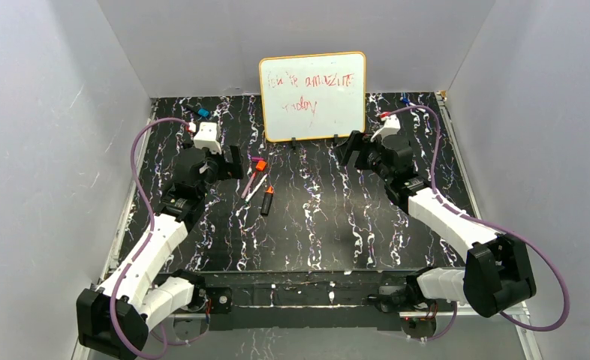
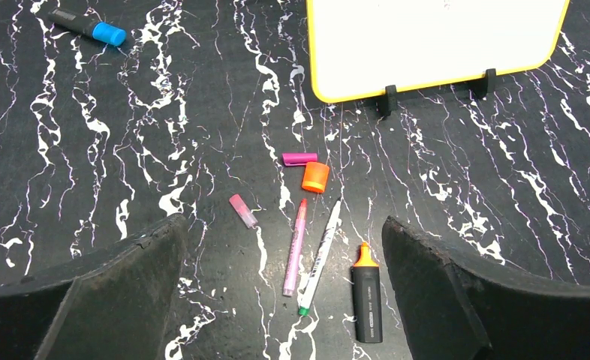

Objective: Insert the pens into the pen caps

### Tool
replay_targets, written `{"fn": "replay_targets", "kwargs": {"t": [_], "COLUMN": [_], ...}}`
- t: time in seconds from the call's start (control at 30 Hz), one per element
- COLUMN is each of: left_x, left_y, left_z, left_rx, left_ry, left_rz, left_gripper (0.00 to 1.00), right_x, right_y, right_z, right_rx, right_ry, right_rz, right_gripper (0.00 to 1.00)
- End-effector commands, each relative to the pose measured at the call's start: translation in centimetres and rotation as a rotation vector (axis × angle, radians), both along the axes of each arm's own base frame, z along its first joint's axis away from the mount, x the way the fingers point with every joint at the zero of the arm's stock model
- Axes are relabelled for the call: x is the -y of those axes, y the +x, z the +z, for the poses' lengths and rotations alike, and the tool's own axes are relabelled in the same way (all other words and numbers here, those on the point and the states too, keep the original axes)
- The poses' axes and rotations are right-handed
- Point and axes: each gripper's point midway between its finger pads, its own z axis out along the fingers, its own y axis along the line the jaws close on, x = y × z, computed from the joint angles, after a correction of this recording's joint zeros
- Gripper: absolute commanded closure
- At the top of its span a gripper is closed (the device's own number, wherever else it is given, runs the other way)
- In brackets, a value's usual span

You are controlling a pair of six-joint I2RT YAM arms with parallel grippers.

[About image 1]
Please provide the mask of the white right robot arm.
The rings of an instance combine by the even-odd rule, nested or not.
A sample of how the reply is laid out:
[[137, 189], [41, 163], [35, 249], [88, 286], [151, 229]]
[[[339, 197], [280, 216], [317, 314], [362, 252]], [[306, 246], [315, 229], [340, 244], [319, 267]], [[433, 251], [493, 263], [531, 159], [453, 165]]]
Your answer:
[[372, 301], [410, 306], [441, 299], [470, 305], [482, 317], [491, 317], [536, 294], [525, 243], [464, 219], [461, 210], [433, 193], [414, 169], [407, 138], [355, 130], [336, 146], [340, 165], [347, 165], [351, 155], [357, 156], [356, 169], [379, 176], [392, 204], [436, 232], [465, 261], [464, 268], [428, 266], [416, 271], [400, 290], [373, 295]]

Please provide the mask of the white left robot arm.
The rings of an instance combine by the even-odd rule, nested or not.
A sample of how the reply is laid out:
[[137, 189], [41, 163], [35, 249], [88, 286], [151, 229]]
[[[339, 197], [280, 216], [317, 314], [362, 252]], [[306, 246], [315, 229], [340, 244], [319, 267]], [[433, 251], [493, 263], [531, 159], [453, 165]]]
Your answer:
[[181, 151], [173, 176], [153, 208], [149, 229], [111, 276], [78, 296], [81, 345], [116, 359], [135, 359], [143, 354], [151, 330], [200, 298], [205, 285], [198, 274], [180, 270], [163, 282], [156, 278], [203, 216], [211, 187], [242, 177], [237, 145], [220, 154], [197, 147]]

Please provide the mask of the pink marker pen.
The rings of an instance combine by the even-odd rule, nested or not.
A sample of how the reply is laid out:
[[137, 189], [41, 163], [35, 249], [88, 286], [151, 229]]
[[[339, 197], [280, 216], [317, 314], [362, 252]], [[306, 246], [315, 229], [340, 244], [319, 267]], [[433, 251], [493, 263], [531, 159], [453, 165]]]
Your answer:
[[256, 175], [257, 175], [257, 173], [256, 173], [256, 172], [253, 172], [253, 173], [252, 173], [252, 175], [251, 175], [251, 177], [250, 177], [250, 178], [249, 178], [249, 180], [248, 180], [248, 183], [247, 183], [247, 184], [246, 184], [246, 186], [244, 187], [244, 190], [243, 190], [243, 192], [242, 192], [242, 194], [241, 194], [241, 197], [242, 197], [243, 199], [244, 199], [244, 198], [246, 198], [246, 196], [247, 196], [247, 194], [248, 194], [249, 190], [251, 189], [251, 186], [252, 186], [252, 184], [253, 184], [253, 181], [254, 181], [254, 179], [255, 179]]

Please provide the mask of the white green-tipped pen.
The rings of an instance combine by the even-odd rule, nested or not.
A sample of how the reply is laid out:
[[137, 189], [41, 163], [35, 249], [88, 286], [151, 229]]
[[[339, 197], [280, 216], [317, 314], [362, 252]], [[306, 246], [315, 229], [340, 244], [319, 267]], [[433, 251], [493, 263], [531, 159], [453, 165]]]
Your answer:
[[252, 197], [262, 188], [264, 182], [266, 181], [268, 174], [264, 174], [257, 185], [253, 188], [253, 190], [245, 197], [245, 203], [249, 203]]

